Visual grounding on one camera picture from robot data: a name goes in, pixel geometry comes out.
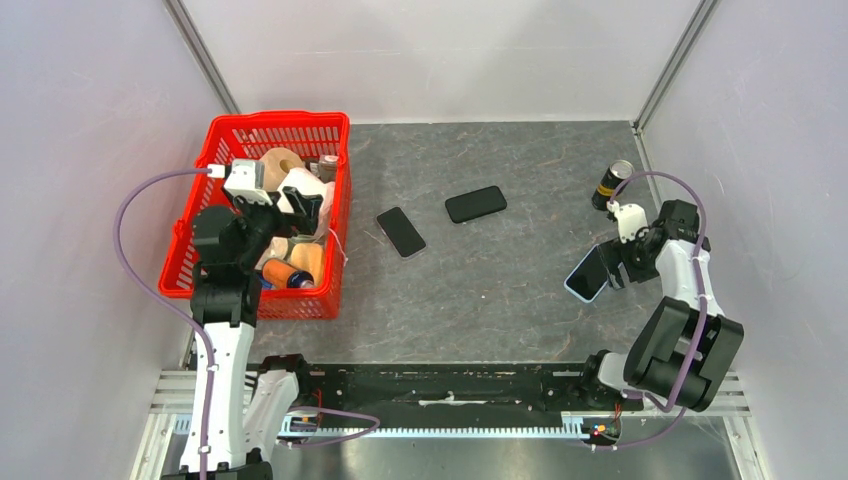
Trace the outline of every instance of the white wall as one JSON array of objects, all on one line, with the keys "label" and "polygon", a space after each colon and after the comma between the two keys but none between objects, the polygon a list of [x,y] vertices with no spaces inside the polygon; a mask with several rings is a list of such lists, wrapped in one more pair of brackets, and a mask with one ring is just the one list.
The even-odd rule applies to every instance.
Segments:
[{"label": "white wall", "polygon": [[[161,2],[2,11],[0,476],[127,478],[187,330],[120,269],[112,219],[141,180],[193,163],[220,107]],[[128,212],[127,251],[150,282],[187,188]]]},{"label": "white wall", "polygon": [[242,111],[632,120],[697,0],[186,0]]},{"label": "white wall", "polygon": [[779,479],[845,476],[844,7],[721,2],[646,132],[653,167],[706,202],[713,287],[745,324],[737,367]]}]

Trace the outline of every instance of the phone screen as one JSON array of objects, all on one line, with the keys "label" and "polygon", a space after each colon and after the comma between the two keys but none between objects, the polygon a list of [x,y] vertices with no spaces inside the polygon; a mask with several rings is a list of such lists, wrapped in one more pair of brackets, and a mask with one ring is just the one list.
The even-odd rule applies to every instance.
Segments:
[{"label": "phone screen", "polygon": [[583,258],[580,265],[565,279],[565,288],[584,302],[591,302],[607,284],[607,269],[598,246]]},{"label": "phone screen", "polygon": [[400,207],[377,215],[377,223],[403,258],[412,256],[427,246]]}]

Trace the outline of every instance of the plastic bottle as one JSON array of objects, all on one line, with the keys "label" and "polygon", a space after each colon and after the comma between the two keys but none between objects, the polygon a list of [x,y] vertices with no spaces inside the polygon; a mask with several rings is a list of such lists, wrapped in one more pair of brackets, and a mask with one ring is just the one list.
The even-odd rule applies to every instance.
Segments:
[{"label": "plastic bottle", "polygon": [[277,288],[315,288],[312,274],[272,258],[262,267],[262,277]]}]

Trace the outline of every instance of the metal corner post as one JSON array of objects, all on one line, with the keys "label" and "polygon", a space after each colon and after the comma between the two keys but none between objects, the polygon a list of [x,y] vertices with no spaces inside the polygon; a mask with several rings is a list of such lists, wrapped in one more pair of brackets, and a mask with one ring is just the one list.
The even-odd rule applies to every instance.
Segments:
[{"label": "metal corner post", "polygon": [[701,0],[698,4],[698,7],[692,14],[692,18],[689,19],[689,24],[686,25],[686,29],[683,31],[683,35],[680,36],[680,40],[678,40],[677,45],[674,47],[671,57],[669,57],[662,73],[660,73],[657,83],[651,90],[650,95],[648,95],[645,105],[633,121],[633,128],[637,134],[641,135],[645,126],[650,122],[657,106],[677,76],[680,67],[686,61],[686,57],[689,56],[692,46],[695,44],[698,36],[700,36],[704,25],[706,25],[718,2],[719,0]]},{"label": "metal corner post", "polygon": [[197,27],[191,20],[191,15],[189,15],[182,0],[162,0],[162,3],[165,5],[168,13],[171,14],[171,18],[174,19],[174,24],[180,31],[180,35],[182,35],[186,45],[191,50],[195,60],[197,60],[200,70],[203,72],[218,100],[220,100],[224,110],[230,114],[241,113],[232,93],[230,93],[230,89],[227,88],[227,84],[224,82],[224,77],[221,76],[221,72],[218,70],[215,61],[212,59],[212,55],[203,43],[203,38],[201,38],[200,33],[197,31]]}]

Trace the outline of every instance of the white bracket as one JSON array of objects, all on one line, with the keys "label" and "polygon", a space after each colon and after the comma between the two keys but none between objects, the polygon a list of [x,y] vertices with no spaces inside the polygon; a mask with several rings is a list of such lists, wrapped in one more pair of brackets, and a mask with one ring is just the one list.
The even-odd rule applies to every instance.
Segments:
[{"label": "white bracket", "polygon": [[607,205],[607,209],[615,216],[615,222],[618,224],[618,239],[621,240],[621,243],[636,240],[636,234],[639,233],[639,230],[648,226],[645,209],[639,205],[628,203],[620,206],[618,202]]},{"label": "white bracket", "polygon": [[233,160],[232,169],[224,181],[224,190],[247,203],[273,205],[268,192],[262,189],[265,165],[255,160]]}]

